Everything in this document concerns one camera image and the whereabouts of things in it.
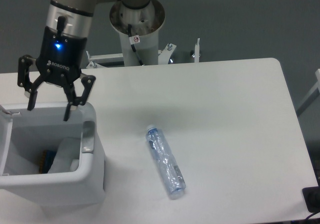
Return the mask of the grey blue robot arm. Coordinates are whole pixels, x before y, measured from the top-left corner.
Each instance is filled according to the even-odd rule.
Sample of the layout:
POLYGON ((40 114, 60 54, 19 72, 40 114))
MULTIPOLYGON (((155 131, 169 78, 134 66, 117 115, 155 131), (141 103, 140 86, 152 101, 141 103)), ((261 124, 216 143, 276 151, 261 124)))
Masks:
POLYGON ((165 10, 158 0, 50 0, 40 54, 18 60, 17 84, 29 98, 28 110, 36 104, 44 83, 62 87, 67 98, 64 120, 73 108, 85 105, 95 77, 81 71, 81 61, 95 7, 112 2, 110 22, 119 34, 125 66, 159 63, 159 30, 165 10))

